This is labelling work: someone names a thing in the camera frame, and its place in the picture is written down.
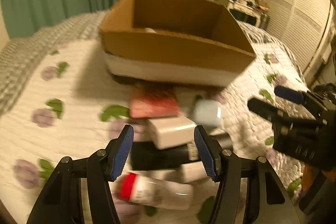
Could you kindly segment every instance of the white jar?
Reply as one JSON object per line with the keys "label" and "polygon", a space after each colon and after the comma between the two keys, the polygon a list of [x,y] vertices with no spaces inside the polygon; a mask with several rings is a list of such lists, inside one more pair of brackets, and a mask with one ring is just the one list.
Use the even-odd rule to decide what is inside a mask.
{"label": "white jar", "polygon": [[119,197],[157,208],[187,210],[191,205],[193,193],[193,187],[188,184],[128,173],[122,182]]}

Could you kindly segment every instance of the mattress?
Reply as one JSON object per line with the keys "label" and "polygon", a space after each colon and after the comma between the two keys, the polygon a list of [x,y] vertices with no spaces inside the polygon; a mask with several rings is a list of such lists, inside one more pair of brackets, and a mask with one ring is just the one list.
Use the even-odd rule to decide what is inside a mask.
{"label": "mattress", "polygon": [[[269,39],[267,33],[250,29],[250,26],[241,26],[251,42],[253,39],[260,42],[252,44],[257,58],[216,97],[222,103],[222,125],[212,134],[228,132],[234,143],[234,152],[240,157],[254,159],[258,155],[266,155],[285,187],[288,187],[302,176],[301,163],[271,150],[271,125],[248,111],[247,100],[251,96],[264,98],[261,93],[291,116],[311,118],[303,107],[277,98],[273,92],[276,83],[296,90],[307,88],[295,66],[295,59],[290,57],[281,42],[270,41],[273,38]],[[18,224],[26,223],[43,181],[40,180],[39,186],[33,189],[22,187],[13,172],[17,159],[35,165],[38,165],[39,159],[47,159],[56,166],[63,156],[74,160],[88,157],[104,148],[110,139],[110,122],[99,119],[102,110],[108,105],[129,106],[132,86],[118,84],[108,74],[98,37],[73,38],[83,37],[41,46],[45,51],[44,56],[39,52],[42,61],[35,67],[31,65],[29,73],[25,73],[25,80],[18,77],[20,84],[17,79],[11,79],[6,92],[3,89],[0,93],[7,98],[0,120],[0,199]],[[6,69],[11,71],[11,65],[8,64]],[[269,76],[274,74],[277,77],[270,83]],[[184,113],[188,113],[196,95],[205,96],[206,93],[206,90],[176,88]],[[50,102],[55,102],[55,99],[62,102],[61,113],[57,115],[50,114]],[[131,166],[126,163],[124,172],[129,170]],[[112,191],[117,183],[110,183]],[[208,179],[193,185],[195,194],[189,210],[172,213],[158,209],[153,217],[143,213],[139,223],[199,223],[196,214],[204,200],[216,195],[218,184]],[[86,223],[90,223],[85,180],[82,188],[84,217]],[[242,214],[243,206],[240,205],[238,217],[241,218]]]}

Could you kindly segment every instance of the white bottle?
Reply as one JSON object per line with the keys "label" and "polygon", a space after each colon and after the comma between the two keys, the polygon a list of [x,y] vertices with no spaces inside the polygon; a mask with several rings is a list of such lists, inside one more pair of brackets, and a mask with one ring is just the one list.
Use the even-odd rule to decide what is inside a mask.
{"label": "white bottle", "polygon": [[188,184],[128,173],[122,182],[119,197],[157,208],[187,210],[191,205],[193,193],[193,187]]}

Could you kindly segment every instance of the bed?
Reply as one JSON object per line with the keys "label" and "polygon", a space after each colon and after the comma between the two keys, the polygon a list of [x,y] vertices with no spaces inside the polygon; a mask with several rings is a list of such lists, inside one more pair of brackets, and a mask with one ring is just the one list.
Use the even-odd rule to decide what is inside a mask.
{"label": "bed", "polygon": [[[73,159],[87,157],[109,141],[110,124],[99,119],[102,110],[108,105],[129,105],[132,87],[115,82],[104,64],[98,26],[105,13],[83,14],[43,28],[30,38],[11,40],[0,54],[0,199],[18,224],[26,223],[43,180],[38,187],[24,188],[13,172],[16,161],[38,165],[39,159],[47,159],[56,166],[66,155]],[[296,90],[307,87],[295,57],[285,45],[261,29],[239,24],[257,58],[233,83],[214,95],[222,103],[222,125],[212,134],[228,132],[240,157],[268,157],[288,187],[302,176],[301,162],[272,150],[271,125],[248,111],[247,100],[256,96],[291,116],[311,118],[303,107],[273,93],[277,84]],[[208,91],[178,86],[176,95],[187,113],[194,97],[207,96]],[[62,105],[56,116],[50,114],[53,104]],[[131,166],[126,163],[124,171],[129,170]],[[245,183],[243,180],[242,196]],[[142,213],[139,223],[199,223],[196,214],[204,200],[216,194],[218,185],[210,179],[193,185],[194,201],[189,210],[172,213],[158,209],[152,217]],[[110,187],[114,191],[116,183],[110,183]],[[85,183],[82,188],[84,217],[90,223]],[[242,218],[243,201],[237,219]]]}

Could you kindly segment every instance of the cardboard box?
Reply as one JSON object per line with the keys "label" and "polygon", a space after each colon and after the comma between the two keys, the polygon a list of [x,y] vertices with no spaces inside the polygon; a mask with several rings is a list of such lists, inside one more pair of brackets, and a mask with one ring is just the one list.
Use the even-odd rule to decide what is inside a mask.
{"label": "cardboard box", "polygon": [[119,0],[100,34],[111,73],[148,81],[226,86],[256,56],[230,12],[208,0]]}

